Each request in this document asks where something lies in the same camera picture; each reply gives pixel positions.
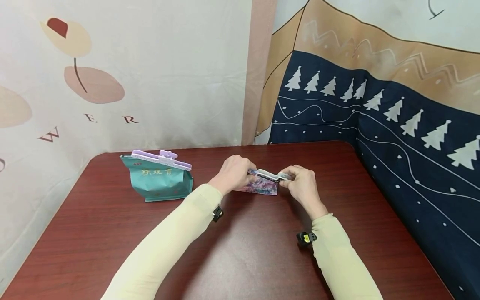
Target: wavy white line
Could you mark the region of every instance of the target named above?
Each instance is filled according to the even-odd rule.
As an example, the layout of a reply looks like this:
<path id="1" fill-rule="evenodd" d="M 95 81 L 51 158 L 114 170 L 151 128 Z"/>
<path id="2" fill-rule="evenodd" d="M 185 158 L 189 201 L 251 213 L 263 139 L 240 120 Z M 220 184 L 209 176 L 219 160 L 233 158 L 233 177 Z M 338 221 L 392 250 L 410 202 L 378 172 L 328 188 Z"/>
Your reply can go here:
<path id="1" fill-rule="evenodd" d="M 324 111 L 322 110 L 322 108 L 318 105 L 310 105 L 309 107 L 307 107 L 306 109 L 302 110 L 300 113 L 296 114 L 295 116 L 293 117 L 287 117 L 287 115 L 283 112 L 283 109 L 282 109 L 282 106 L 280 105 L 280 100 L 277 100 L 276 103 L 278 104 L 278 106 L 280 107 L 280 111 L 282 112 L 283 116 L 286 118 L 286 119 L 293 119 L 294 117 L 298 117 L 299 115 L 301 115 L 302 113 L 304 113 L 306 110 L 308 110 L 309 108 L 313 108 L 313 107 L 316 107 L 316 108 L 319 108 L 320 110 L 320 118 L 322 118 L 322 121 L 325 122 L 325 123 L 341 123 L 341 122 L 345 122 L 347 121 L 348 119 L 350 119 L 354 114 L 358 113 L 359 111 L 356 110 L 355 112 L 352 112 L 350 114 L 350 116 L 348 118 L 346 118 L 345 120 L 343 121 L 325 121 L 324 120 Z"/>
<path id="2" fill-rule="evenodd" d="M 477 246 L 480 247 L 480 244 L 474 240 L 470 235 L 468 235 L 468 233 L 466 233 L 462 228 L 460 228 L 460 226 L 458 226 L 452 219 L 450 219 L 440 208 L 438 208 L 435 204 L 433 204 L 432 202 L 430 202 L 430 200 L 428 200 L 427 198 L 425 198 L 425 196 L 423 196 L 419 191 L 417 191 L 414 187 L 412 187 L 408 182 L 406 182 L 405 180 L 401 179 L 400 176 L 398 176 L 397 174 L 395 174 L 381 159 L 378 158 L 378 156 L 375 155 L 375 153 L 373 153 L 373 151 L 362 141 L 362 140 L 358 140 L 360 143 L 362 143 L 365 147 L 367 147 L 367 149 L 370 151 L 370 153 L 378 159 L 378 161 L 380 161 L 384 166 L 385 168 L 387 168 L 387 170 L 389 170 L 393 175 L 395 175 L 398 179 L 400 179 L 404 184 L 406 184 L 407 186 L 409 186 L 412 190 L 414 190 L 418 195 L 420 195 L 426 202 L 428 202 L 431 206 L 433 206 L 436 210 L 438 210 L 445 218 L 447 218 L 447 220 L 449 220 L 455 227 L 458 228 L 458 230 L 460 230 L 463 234 L 465 234 L 470 240 L 472 240 L 472 242 L 474 242 Z"/>
<path id="3" fill-rule="evenodd" d="M 348 128 L 343 128 L 343 127 L 340 127 L 340 126 L 335 126 L 335 125 L 329 125 L 329 124 L 297 124 L 297 123 L 272 123 L 272 125 L 286 125 L 286 124 L 289 124 L 289 125 L 299 125 L 299 126 L 331 126 L 331 127 L 337 127 L 337 128 L 340 128 L 340 129 L 355 129 L 355 130 L 358 130 L 357 127 L 348 127 Z"/>
<path id="4" fill-rule="evenodd" d="M 287 97 L 283 97 L 283 96 L 278 96 L 278 98 L 284 98 L 284 99 L 294 100 L 294 101 L 307 101 L 307 100 L 322 101 L 322 102 L 326 102 L 326 103 L 329 103 L 329 104 L 338 106 L 338 107 L 340 107 L 340 108 L 352 108 L 352 107 L 355 107 L 355 106 L 360 107 L 360 105 L 356 105 L 356 104 L 354 104 L 354 105 L 352 105 L 352 106 L 341 106 L 341 105 L 332 103 L 332 102 L 330 102 L 330 101 L 321 100 L 321 99 L 294 99 L 294 98 L 287 98 Z"/>
<path id="5" fill-rule="evenodd" d="M 431 77 L 434 77 L 437 73 L 439 72 L 445 72 L 447 74 L 447 77 L 448 79 L 450 80 L 450 83 L 454 83 L 456 82 L 457 84 L 463 84 L 463 83 L 466 83 L 467 81 L 473 79 L 473 78 L 476 78 L 476 77 L 479 77 L 480 74 L 475 74 L 471 77 L 468 77 L 464 80 L 460 80 L 460 78 L 458 77 L 458 72 L 456 70 L 456 67 L 454 64 L 445 64 L 443 66 L 440 66 L 440 67 L 437 67 L 436 69 L 432 70 L 432 71 L 428 71 L 427 69 L 427 66 L 425 65 L 425 58 L 423 57 L 423 54 L 420 52 L 420 53 L 416 53 L 416 54 L 413 54 L 413 55 L 410 55 L 409 57 L 407 57 L 406 59 L 404 59 L 403 61 L 400 61 L 400 62 L 397 62 L 396 61 L 396 55 L 395 53 L 393 52 L 393 50 L 391 50 L 390 48 L 387 48 L 387 49 L 383 49 L 383 50 L 380 50 L 378 52 L 373 52 L 372 50 L 372 44 L 370 43 L 369 40 L 367 39 L 364 39 L 362 40 L 360 43 L 356 43 L 355 42 L 355 39 L 354 38 L 351 38 L 349 39 L 348 41 L 346 41 L 345 43 L 343 43 L 342 45 L 340 44 L 340 41 L 338 40 L 338 36 L 336 35 L 335 31 L 333 30 L 329 30 L 325 33 L 323 33 L 322 35 L 319 35 L 318 34 L 318 26 L 317 26 L 317 21 L 316 20 L 312 20 L 310 22 L 308 22 L 307 24 L 304 25 L 304 32 L 303 32 L 303 35 L 304 35 L 304 40 L 306 39 L 306 35 L 308 35 L 310 32 L 312 34 L 312 38 L 313 38 L 313 42 L 315 44 L 321 44 L 322 41 L 324 40 L 324 36 L 328 35 L 329 33 L 332 33 L 335 37 L 335 40 L 336 40 L 336 43 L 338 45 L 338 47 L 341 49 L 343 48 L 345 45 L 348 44 L 348 42 L 350 40 L 353 40 L 353 45 L 354 45 L 354 53 L 353 55 L 355 55 L 355 53 L 357 52 L 358 48 L 360 47 L 360 45 L 362 43 L 367 43 L 368 44 L 368 47 L 369 47 L 369 50 L 370 50 L 370 54 L 371 55 L 376 55 L 376 54 L 379 54 L 379 53 L 382 53 L 382 52 L 389 52 L 391 55 L 392 55 L 392 58 L 393 58 L 393 61 L 394 61 L 394 64 L 395 66 L 400 66 L 404 63 L 408 63 L 410 61 L 414 61 L 416 62 L 418 65 L 420 65 L 421 67 L 423 68 L 419 68 L 417 67 L 416 68 L 416 71 L 419 73 L 419 76 L 420 78 L 422 79 L 427 79 L 427 78 L 431 78 Z M 449 67 L 451 67 L 453 69 L 453 73 L 454 73 L 454 76 L 452 77 L 452 74 L 449 70 Z"/>
<path id="6" fill-rule="evenodd" d="M 395 146 L 397 146 L 398 148 L 402 149 L 403 153 L 405 153 L 405 156 L 407 157 L 408 168 L 410 169 L 410 175 L 412 176 L 413 180 L 417 181 L 417 179 L 416 179 L 415 176 L 413 175 L 412 165 L 411 165 L 411 163 L 410 163 L 410 157 L 408 156 L 408 153 L 405 151 L 405 149 L 403 149 L 400 145 L 395 144 L 395 143 L 391 143 L 391 142 L 380 142 L 380 141 L 371 140 L 371 139 L 369 139 L 368 137 L 366 137 L 360 130 L 359 130 L 359 133 L 363 136 L 363 138 L 365 138 L 366 140 L 368 140 L 368 141 L 370 141 L 370 142 L 380 143 L 380 144 L 392 144 L 392 145 L 395 145 Z M 473 198 L 473 197 L 470 197 L 470 196 L 461 195 L 461 194 L 454 194 L 454 193 L 447 193 L 447 192 L 442 192 L 442 191 L 437 191 L 437 190 L 434 190 L 434 189 L 429 188 L 428 186 L 423 185 L 421 182 L 420 182 L 420 183 L 417 183 L 417 184 L 418 184 L 419 186 L 421 186 L 421 187 L 429 190 L 429 191 L 432 191 L 432 192 L 436 192 L 436 193 L 444 194 L 444 195 L 455 196 L 455 197 L 469 198 L 469 199 L 471 199 L 471 200 L 474 200 L 474 201 L 477 201 L 477 202 L 480 203 L 480 200 L 479 200 L 479 199 L 476 199 L 476 198 Z"/>
<path id="7" fill-rule="evenodd" d="M 433 162 L 434 164 L 436 164 L 437 166 L 441 167 L 442 169 L 445 169 L 446 171 L 452 173 L 453 175 L 457 176 L 458 178 L 460 178 L 461 180 L 465 181 L 466 183 L 468 183 L 469 185 L 473 186 L 474 188 L 476 188 L 477 190 L 480 191 L 480 188 L 478 186 L 476 186 L 475 184 L 471 183 L 470 181 L 466 180 L 465 178 L 461 177 L 460 175 L 456 174 L 455 172 L 445 168 L 444 166 L 440 165 L 439 163 L 437 163 L 436 161 L 432 160 L 431 158 L 429 158 L 428 156 L 422 154 L 421 152 L 419 152 L 417 149 L 411 147 L 409 144 L 405 143 L 401 138 L 399 138 L 390 128 L 386 127 L 385 125 L 383 125 L 381 122 L 379 122 L 378 120 L 376 120 L 374 117 L 371 117 L 363 112 L 359 112 L 361 115 L 364 115 L 364 116 L 367 116 L 369 117 L 370 119 L 374 120 L 375 122 L 379 123 L 380 125 L 382 125 L 383 127 L 385 127 L 389 132 L 391 132 L 397 139 L 399 139 L 399 141 L 401 141 L 405 146 L 407 146 L 408 148 L 412 149 L 413 151 L 417 152 L 418 154 L 420 154 L 421 156 L 423 156 L 424 158 L 428 159 L 429 161 Z"/>

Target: left hand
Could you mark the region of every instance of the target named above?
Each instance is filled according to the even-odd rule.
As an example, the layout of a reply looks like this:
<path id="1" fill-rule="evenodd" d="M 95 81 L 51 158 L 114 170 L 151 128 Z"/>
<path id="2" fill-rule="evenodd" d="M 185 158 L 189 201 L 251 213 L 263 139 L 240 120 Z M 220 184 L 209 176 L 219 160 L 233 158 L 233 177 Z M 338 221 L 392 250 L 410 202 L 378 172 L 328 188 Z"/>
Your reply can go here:
<path id="1" fill-rule="evenodd" d="M 225 196 L 232 190 L 244 187 L 249 182 L 257 180 L 254 175 L 247 173 L 249 169 L 257 170 L 257 166 L 248 158 L 239 155 L 230 156 L 223 162 L 218 174 L 208 184 Z"/>

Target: zigzag pattern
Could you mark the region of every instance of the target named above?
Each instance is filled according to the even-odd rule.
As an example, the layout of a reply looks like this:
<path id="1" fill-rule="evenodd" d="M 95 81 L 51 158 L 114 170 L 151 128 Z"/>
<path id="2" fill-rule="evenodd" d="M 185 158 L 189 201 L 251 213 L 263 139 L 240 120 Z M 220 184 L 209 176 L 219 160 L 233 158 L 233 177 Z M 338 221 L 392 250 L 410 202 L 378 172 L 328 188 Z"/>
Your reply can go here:
<path id="1" fill-rule="evenodd" d="M 477 74 L 475 74 L 471 77 L 468 77 L 466 79 L 461 80 L 458 77 L 457 69 L 456 69 L 455 65 L 453 65 L 453 64 L 446 64 L 446 65 L 440 66 L 440 67 L 438 67 L 438 68 L 436 68 L 432 71 L 428 71 L 427 67 L 425 65 L 425 59 L 424 59 L 422 53 L 413 54 L 413 55 L 407 57 L 406 59 L 404 59 L 400 62 L 397 62 L 396 61 L 396 56 L 395 56 L 395 53 L 393 52 L 393 50 L 388 48 L 388 49 L 380 50 L 378 52 L 374 52 L 372 50 L 372 45 L 371 45 L 370 41 L 367 40 L 367 39 L 364 39 L 357 44 L 355 42 L 355 39 L 351 38 L 348 41 L 346 41 L 345 43 L 340 44 L 340 41 L 338 40 L 338 36 L 336 35 L 335 31 L 333 31 L 333 30 L 329 30 L 329 31 L 319 35 L 316 20 L 312 20 L 312 21 L 308 22 L 307 24 L 305 24 L 302 33 L 303 33 L 303 40 L 304 41 L 306 41 L 307 38 L 309 37 L 309 35 L 311 35 L 312 38 L 313 38 L 313 43 L 315 45 L 320 45 L 320 44 L 323 43 L 323 41 L 328 39 L 330 36 L 333 36 L 333 37 L 335 37 L 335 41 L 336 41 L 338 47 L 340 48 L 340 50 L 343 47 L 347 46 L 347 44 L 350 41 L 352 41 L 352 44 L 353 44 L 354 49 L 355 49 L 352 57 L 355 56 L 355 53 L 357 53 L 357 50 L 360 48 L 360 46 L 362 44 L 366 43 L 368 45 L 370 55 L 372 55 L 372 56 L 379 55 L 379 54 L 382 54 L 384 52 L 390 53 L 391 57 L 394 61 L 394 65 L 397 68 L 401 67 L 404 64 L 413 62 L 416 66 L 415 69 L 417 71 L 417 74 L 420 77 L 420 79 L 422 79 L 422 80 L 432 78 L 432 77 L 434 77 L 434 76 L 436 76 L 440 73 L 441 75 L 445 75 L 448 78 L 449 84 L 455 85 L 455 84 L 465 84 L 465 83 L 467 83 L 467 81 L 470 81 L 470 80 L 473 80 L 473 79 L 476 79 L 476 78 L 480 77 L 480 73 L 477 73 Z"/>

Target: black wrist strap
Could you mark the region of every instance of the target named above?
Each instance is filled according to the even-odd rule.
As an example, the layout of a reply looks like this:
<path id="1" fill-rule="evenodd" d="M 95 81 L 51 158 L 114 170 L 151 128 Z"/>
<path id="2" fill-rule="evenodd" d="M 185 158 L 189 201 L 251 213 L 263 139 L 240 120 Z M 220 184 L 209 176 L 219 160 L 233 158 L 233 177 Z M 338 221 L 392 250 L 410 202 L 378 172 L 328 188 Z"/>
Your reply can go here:
<path id="1" fill-rule="evenodd" d="M 316 241 L 317 236 L 313 232 L 307 233 L 305 231 L 302 231 L 297 234 L 297 240 L 299 241 L 299 245 L 301 247 L 306 247 L 312 242 Z"/>
<path id="2" fill-rule="evenodd" d="M 213 221 L 216 222 L 218 219 L 220 219 L 223 216 L 223 210 L 220 206 L 218 206 L 214 211 L 213 211 Z"/>

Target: forearm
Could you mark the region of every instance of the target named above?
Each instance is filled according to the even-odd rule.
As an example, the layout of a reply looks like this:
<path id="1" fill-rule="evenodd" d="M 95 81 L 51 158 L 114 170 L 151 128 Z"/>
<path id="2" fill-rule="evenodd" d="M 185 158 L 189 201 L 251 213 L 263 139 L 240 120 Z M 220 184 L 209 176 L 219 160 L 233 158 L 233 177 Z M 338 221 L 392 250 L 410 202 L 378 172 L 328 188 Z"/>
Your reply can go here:
<path id="1" fill-rule="evenodd" d="M 317 236 L 313 242 L 314 256 L 336 300 L 382 299 L 337 218 L 328 214 L 315 219 L 312 232 Z"/>
<path id="2" fill-rule="evenodd" d="M 153 300 L 167 273 L 212 221 L 222 196 L 208 184 L 193 191 L 133 250 L 101 300 Z"/>

